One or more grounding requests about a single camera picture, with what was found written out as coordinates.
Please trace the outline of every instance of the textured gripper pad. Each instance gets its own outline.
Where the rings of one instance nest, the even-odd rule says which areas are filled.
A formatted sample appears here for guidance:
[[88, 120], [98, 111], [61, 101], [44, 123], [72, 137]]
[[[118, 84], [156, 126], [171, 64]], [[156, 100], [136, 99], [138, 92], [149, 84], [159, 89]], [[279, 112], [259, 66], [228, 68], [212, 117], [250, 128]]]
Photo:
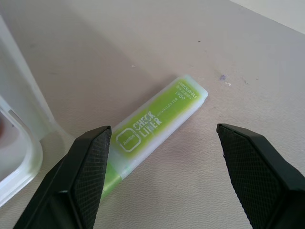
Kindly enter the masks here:
[[254, 229], [263, 229], [283, 197], [282, 185], [247, 138], [223, 127], [218, 135], [244, 211]]
[[99, 208], [105, 179], [111, 131], [95, 138], [72, 188], [76, 208], [86, 229], [92, 229]]

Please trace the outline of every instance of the plastic container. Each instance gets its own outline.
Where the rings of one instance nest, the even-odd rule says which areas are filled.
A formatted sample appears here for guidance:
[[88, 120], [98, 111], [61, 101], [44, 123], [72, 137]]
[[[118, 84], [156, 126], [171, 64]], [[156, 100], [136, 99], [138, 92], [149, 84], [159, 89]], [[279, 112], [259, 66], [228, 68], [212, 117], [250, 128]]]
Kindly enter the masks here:
[[37, 175], [42, 163], [39, 140], [54, 123], [0, 16], [0, 207]]

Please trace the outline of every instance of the stain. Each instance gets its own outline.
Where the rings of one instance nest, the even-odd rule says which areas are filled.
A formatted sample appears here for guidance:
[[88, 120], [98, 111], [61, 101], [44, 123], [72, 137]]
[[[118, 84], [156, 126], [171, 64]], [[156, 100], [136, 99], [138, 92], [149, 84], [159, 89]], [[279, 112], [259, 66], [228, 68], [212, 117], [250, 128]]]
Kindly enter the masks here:
[[219, 78], [219, 80], [224, 81], [225, 84], [228, 84], [229, 86], [231, 86], [231, 84], [228, 83], [228, 82], [226, 81], [226, 78], [227, 78], [227, 77], [226, 77], [225, 75], [221, 75], [220, 78]]
[[249, 82], [245, 78], [242, 77], [242, 79], [243, 79], [245, 84], [249, 84]]

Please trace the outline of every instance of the white table surface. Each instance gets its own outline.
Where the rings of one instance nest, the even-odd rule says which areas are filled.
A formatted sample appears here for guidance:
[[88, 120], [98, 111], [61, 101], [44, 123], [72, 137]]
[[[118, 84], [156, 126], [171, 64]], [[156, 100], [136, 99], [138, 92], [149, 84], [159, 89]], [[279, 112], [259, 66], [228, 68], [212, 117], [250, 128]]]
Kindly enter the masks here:
[[[0, 0], [0, 8], [72, 137], [115, 126], [179, 74], [209, 92], [101, 203], [96, 229], [251, 228], [217, 123], [263, 134], [305, 174], [303, 34], [229, 0]], [[71, 140], [53, 133], [41, 143], [41, 172], [0, 208], [2, 229], [13, 227]]]

